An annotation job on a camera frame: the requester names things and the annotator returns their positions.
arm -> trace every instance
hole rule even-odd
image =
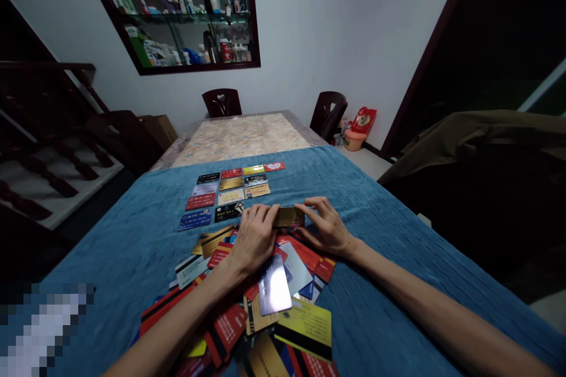
[[[314,206],[320,215],[308,206]],[[295,207],[320,231],[315,236],[299,229],[314,247],[365,269],[473,375],[555,375],[487,321],[352,236],[325,197],[306,199]]]
[[[106,377],[165,375],[208,311],[273,254],[271,230],[279,205],[253,205],[242,213],[237,243],[192,292],[167,312],[104,374]]]

table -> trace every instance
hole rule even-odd
[[[327,196],[353,235],[495,325],[552,366],[566,369],[566,338],[463,256],[332,146],[304,148],[171,168],[141,176],[46,285],[93,283],[94,304],[55,360],[53,375],[98,376],[127,348],[142,311],[167,292],[174,267],[199,235],[237,219],[178,233],[189,194],[202,174],[284,161],[268,174],[271,194],[258,200],[290,206]],[[338,263],[317,304],[332,313],[333,355],[346,376],[458,376],[449,359],[365,273]],[[232,364],[226,375],[236,375]]]
[[[327,144],[289,110],[211,118],[192,124],[150,172]]]

black card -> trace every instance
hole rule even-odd
[[[197,184],[204,184],[204,183],[211,183],[213,181],[218,181],[218,180],[220,180],[220,173],[205,174],[203,176],[199,176],[199,179],[196,183]]]
[[[216,208],[216,215],[214,216],[214,222],[224,221],[230,218],[239,217],[243,212],[243,203],[232,203],[230,205],[224,205]]]
[[[243,178],[243,184],[245,187],[257,186],[267,182],[267,176],[265,174],[254,175]]]

hand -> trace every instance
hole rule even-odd
[[[276,231],[272,227],[279,207],[255,204],[243,211],[236,243],[225,259],[241,277],[249,276],[273,255]]]
[[[320,215],[308,206],[313,206]],[[326,197],[310,197],[304,204],[295,203],[295,207],[303,211],[320,232],[315,236],[306,228],[297,228],[314,247],[346,259],[353,255],[357,239],[346,229],[342,218]]]

marble tabletop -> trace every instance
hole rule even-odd
[[[327,144],[289,110],[211,118],[192,124],[150,172]]]

